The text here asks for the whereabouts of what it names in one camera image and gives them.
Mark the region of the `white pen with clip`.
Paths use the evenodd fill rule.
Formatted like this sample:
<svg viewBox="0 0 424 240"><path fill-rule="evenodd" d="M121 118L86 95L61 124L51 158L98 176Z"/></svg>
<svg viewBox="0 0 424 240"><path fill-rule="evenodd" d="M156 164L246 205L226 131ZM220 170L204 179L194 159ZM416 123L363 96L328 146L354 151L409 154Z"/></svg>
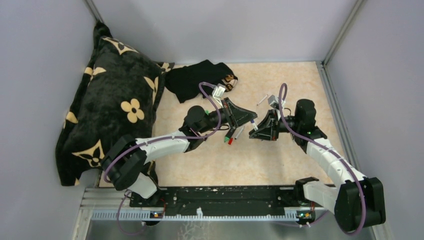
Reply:
<svg viewBox="0 0 424 240"><path fill-rule="evenodd" d="M259 129L256 123L255 124L251 123L251 125L252 125L254 131L257 131Z"/></svg>

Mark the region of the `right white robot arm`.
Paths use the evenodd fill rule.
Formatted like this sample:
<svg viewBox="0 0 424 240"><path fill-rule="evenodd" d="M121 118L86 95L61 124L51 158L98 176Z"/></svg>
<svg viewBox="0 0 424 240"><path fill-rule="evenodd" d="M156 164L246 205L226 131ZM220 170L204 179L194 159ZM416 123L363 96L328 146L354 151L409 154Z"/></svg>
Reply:
<svg viewBox="0 0 424 240"><path fill-rule="evenodd" d="M250 139L276 141L280 133L290 133L303 152L318 163L332 180L330 187L317 178L307 177L295 182L293 200L299 206L314 202L331 212L338 226L354 232L386 222L383 183L377 177L367 177L332 146L328 137L316 125L315 104L310 99L296 102L294 115L282 116L275 95L268 98L271 109Z"/></svg>

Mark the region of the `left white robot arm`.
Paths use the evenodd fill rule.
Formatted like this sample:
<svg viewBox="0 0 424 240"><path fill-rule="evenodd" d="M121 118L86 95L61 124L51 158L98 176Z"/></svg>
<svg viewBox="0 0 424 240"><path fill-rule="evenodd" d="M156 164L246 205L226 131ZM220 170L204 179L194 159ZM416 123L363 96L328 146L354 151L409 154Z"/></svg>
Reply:
<svg viewBox="0 0 424 240"><path fill-rule="evenodd" d="M158 184L148 175L147 165L152 161L195 150L222 125L228 125L230 134L257 118L254 111L235 105L229 98L221 100L222 107L206 112L200 105L192 106L176 131L157 137L134 138L123 135L101 161L105 179L117 191L128 190L141 196L149 207L160 202Z"/></svg>

